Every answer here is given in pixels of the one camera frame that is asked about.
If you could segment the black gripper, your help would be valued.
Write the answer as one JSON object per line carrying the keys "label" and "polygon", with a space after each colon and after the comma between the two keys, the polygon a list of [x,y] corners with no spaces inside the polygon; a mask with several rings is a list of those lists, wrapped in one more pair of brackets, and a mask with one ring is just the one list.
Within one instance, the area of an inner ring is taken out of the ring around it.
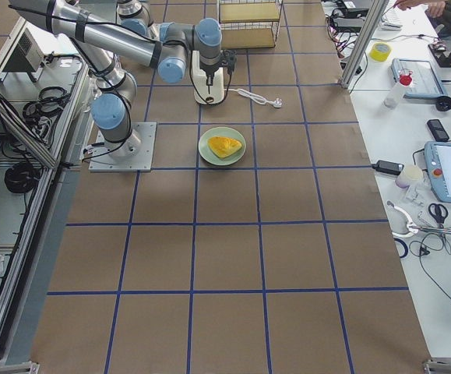
{"label": "black gripper", "polygon": [[199,67],[206,74],[206,85],[213,85],[213,76],[219,68],[225,68],[228,75],[232,75],[236,65],[236,51],[222,50],[216,56],[199,55]]}

